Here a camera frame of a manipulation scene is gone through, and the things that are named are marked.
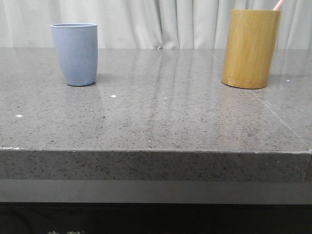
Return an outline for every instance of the cup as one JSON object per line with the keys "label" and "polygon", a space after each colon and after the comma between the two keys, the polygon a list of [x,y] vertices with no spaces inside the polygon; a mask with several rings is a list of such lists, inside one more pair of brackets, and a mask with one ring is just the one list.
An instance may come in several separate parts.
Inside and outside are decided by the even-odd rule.
{"label": "cup", "polygon": [[222,82],[244,89],[267,86],[281,11],[231,10]]}
{"label": "cup", "polygon": [[98,26],[92,23],[51,25],[58,61],[69,85],[95,83],[98,69]]}

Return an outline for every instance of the curtain fold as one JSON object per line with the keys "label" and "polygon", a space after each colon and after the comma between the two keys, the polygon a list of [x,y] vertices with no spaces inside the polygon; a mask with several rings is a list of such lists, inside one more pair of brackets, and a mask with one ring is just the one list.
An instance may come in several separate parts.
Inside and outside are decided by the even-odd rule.
{"label": "curtain fold", "polygon": [[[0,47],[53,47],[50,24],[98,25],[99,48],[224,49],[231,9],[277,0],[0,0]],[[283,4],[278,49],[311,49],[312,0]]]}

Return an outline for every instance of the blue cup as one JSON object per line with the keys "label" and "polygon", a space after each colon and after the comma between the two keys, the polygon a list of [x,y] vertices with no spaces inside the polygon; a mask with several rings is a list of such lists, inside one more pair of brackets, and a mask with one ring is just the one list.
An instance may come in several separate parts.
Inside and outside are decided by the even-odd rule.
{"label": "blue cup", "polygon": [[69,85],[96,82],[98,69],[98,26],[92,23],[51,25],[58,61]]}

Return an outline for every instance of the white speck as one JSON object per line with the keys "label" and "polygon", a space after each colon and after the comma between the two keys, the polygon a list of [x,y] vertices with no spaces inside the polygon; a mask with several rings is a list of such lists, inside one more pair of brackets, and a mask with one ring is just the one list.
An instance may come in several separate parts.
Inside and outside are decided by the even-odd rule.
{"label": "white speck", "polygon": [[20,150],[21,148],[19,147],[0,147],[0,150]]}

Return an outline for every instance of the bamboo cup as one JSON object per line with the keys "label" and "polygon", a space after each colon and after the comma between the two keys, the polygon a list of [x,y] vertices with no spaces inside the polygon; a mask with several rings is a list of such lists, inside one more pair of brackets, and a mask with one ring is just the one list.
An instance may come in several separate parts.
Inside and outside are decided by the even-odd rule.
{"label": "bamboo cup", "polygon": [[281,11],[231,10],[222,82],[244,89],[267,86]]}

